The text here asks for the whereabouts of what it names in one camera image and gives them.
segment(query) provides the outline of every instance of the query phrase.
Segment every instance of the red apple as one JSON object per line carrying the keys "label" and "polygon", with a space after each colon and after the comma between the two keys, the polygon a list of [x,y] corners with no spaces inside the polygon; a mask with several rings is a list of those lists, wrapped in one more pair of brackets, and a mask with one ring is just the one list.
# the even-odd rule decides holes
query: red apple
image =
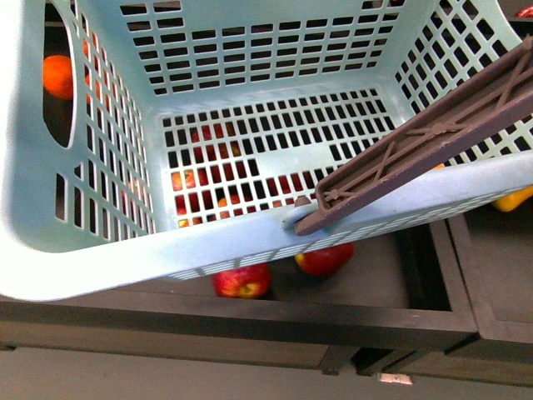
{"label": "red apple", "polygon": [[[181,207],[179,207],[179,208],[177,209],[177,215],[180,215],[180,216],[181,216],[181,215],[187,215],[187,210],[186,210],[185,208],[181,208]],[[201,219],[200,217],[194,217],[194,218],[192,219],[192,225],[198,225],[198,224],[200,224],[200,223],[202,223],[202,219]],[[179,226],[180,228],[185,228],[185,227],[190,226],[190,225],[189,225],[189,220],[188,220],[188,219],[181,219],[181,220],[178,221],[177,224],[178,224],[178,226]]]}
{"label": "red apple", "polygon": [[[198,169],[198,182],[200,186],[206,186],[209,183],[207,179],[207,173],[205,169]],[[183,175],[185,176],[185,185],[188,189],[195,188],[197,186],[197,181],[194,177],[194,172],[191,169],[187,169]],[[182,175],[179,172],[175,172],[171,175],[172,178],[172,188],[175,192],[183,190],[183,181]],[[208,194],[203,195],[203,201],[206,208],[212,207],[211,196]],[[200,203],[198,202],[198,196],[195,193],[189,195],[189,202],[191,203],[192,211],[198,211],[200,209]],[[176,197],[176,204],[178,208],[185,207],[185,198],[183,196]]]}
{"label": "red apple", "polygon": [[294,258],[300,269],[313,277],[326,278],[339,271],[353,256],[351,243],[322,250],[297,254]]}
{"label": "red apple", "polygon": [[215,293],[220,298],[259,298],[270,288],[268,264],[251,265],[212,275]]}
{"label": "red apple", "polygon": [[[292,184],[294,185],[294,191],[295,192],[301,192],[303,190],[303,187],[301,185],[300,178],[295,174],[291,176]],[[281,192],[283,194],[289,194],[292,193],[291,185],[289,184],[289,179],[285,176],[278,177],[277,181],[280,184]],[[267,179],[266,185],[268,186],[268,190],[272,196],[277,196],[279,191],[277,190],[276,186],[276,180],[275,179]]]}
{"label": "red apple", "polygon": [[[207,174],[204,169],[197,170],[198,173],[198,182],[201,186],[206,186],[209,181],[207,179]],[[187,189],[192,189],[197,186],[196,179],[194,178],[194,172],[191,169],[187,169],[183,175],[185,176],[185,186],[187,186]],[[171,176],[172,178],[172,188],[174,189],[174,192],[178,192],[180,190],[183,190],[183,182],[182,182],[182,175],[179,172],[175,172]]]}
{"label": "red apple", "polygon": [[516,13],[515,17],[532,18],[533,17],[533,6],[527,6],[527,7],[522,8],[519,12]]}
{"label": "red apple", "polygon": [[[241,203],[241,198],[237,194],[232,194],[230,196],[230,201],[232,202],[232,204],[240,204]],[[244,201],[245,202],[250,202],[251,200],[248,197],[244,197]],[[223,197],[223,198],[221,198],[218,201],[218,207],[222,208],[222,207],[225,207],[225,206],[227,206],[227,199],[225,197]],[[249,207],[247,209],[247,211],[249,213],[253,213],[253,212],[256,211],[256,208],[255,207]],[[242,210],[240,210],[240,209],[235,210],[235,215],[236,216],[237,215],[242,215],[242,214],[243,214]],[[220,218],[221,219],[226,219],[226,218],[229,218],[229,217],[230,217],[229,211],[222,211],[220,213]]]}

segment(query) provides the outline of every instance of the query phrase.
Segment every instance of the basket handle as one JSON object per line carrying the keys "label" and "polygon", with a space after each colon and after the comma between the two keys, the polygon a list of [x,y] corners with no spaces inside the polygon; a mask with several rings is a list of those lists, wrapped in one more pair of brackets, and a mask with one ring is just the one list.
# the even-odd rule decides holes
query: basket handle
{"label": "basket handle", "polygon": [[533,37],[316,185],[303,236],[346,217],[533,113]]}

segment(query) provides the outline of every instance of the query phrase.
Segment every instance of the basket grid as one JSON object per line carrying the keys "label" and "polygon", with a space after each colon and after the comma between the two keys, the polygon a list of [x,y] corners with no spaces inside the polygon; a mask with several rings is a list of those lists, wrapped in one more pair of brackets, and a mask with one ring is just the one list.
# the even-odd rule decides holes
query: basket grid
{"label": "basket grid", "polygon": [[122,5],[157,96],[373,68],[402,4],[362,2],[351,15],[189,32],[182,2]]}
{"label": "basket grid", "polygon": [[[194,177],[190,188],[174,188],[181,227],[314,198],[318,181],[395,127],[375,88],[165,117],[161,125],[169,183]],[[231,195],[245,201],[216,207]]]}
{"label": "basket grid", "polygon": [[[415,113],[428,107],[507,52],[470,0],[441,0],[395,74]],[[533,148],[531,117],[513,124],[446,165],[518,153]]]}

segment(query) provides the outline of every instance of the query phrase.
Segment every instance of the floor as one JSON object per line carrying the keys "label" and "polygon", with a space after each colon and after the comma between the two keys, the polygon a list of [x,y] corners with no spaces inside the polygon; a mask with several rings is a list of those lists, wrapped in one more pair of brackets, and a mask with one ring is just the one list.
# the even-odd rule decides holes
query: floor
{"label": "floor", "polygon": [[533,388],[413,378],[410,387],[317,371],[19,348],[0,352],[2,400],[533,400]]}

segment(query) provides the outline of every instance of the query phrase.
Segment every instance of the orange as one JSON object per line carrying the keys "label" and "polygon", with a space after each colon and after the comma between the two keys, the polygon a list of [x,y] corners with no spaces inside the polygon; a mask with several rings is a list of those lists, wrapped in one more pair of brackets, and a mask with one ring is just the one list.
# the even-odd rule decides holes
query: orange
{"label": "orange", "polygon": [[74,84],[70,57],[55,55],[42,63],[42,85],[55,98],[72,100]]}

